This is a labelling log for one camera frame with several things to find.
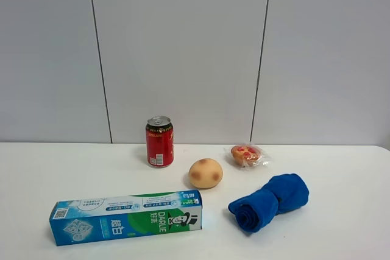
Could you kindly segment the red soda can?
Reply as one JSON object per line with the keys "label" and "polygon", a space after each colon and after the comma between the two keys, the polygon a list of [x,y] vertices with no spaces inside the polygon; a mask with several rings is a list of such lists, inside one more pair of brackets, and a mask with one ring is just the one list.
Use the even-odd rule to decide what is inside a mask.
{"label": "red soda can", "polygon": [[174,128],[170,118],[155,116],[146,124],[147,162],[167,167],[174,161]]}

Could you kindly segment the round spotted bread bun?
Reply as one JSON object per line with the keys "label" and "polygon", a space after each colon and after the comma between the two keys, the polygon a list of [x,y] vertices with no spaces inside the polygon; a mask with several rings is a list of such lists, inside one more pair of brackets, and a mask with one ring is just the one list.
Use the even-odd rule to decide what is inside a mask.
{"label": "round spotted bread bun", "polygon": [[217,186],[223,178],[221,165],[214,159],[203,158],[196,161],[188,171],[190,183],[201,189]]}

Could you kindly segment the wrapped fruit tart pastry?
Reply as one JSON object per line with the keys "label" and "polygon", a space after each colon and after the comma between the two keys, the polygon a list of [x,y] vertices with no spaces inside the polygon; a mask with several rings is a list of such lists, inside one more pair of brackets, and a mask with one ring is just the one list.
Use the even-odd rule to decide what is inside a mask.
{"label": "wrapped fruit tart pastry", "polygon": [[254,144],[225,147],[224,151],[225,160],[239,170],[252,171],[272,163],[272,158],[262,148]]}

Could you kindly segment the rolled blue towel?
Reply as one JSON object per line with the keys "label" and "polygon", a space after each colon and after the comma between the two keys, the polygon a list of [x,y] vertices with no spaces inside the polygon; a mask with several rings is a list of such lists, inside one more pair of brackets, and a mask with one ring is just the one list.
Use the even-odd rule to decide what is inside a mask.
{"label": "rolled blue towel", "polygon": [[279,215],[305,206],[309,190],[297,174],[273,176],[263,187],[228,205],[239,227],[247,233],[256,233]]}

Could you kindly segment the Darlie toothpaste box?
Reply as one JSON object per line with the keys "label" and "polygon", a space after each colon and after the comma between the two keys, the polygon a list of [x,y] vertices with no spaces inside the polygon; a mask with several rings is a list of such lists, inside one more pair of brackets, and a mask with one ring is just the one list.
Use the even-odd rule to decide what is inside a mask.
{"label": "Darlie toothpaste box", "polygon": [[198,190],[57,202],[49,223],[56,245],[200,230]]}

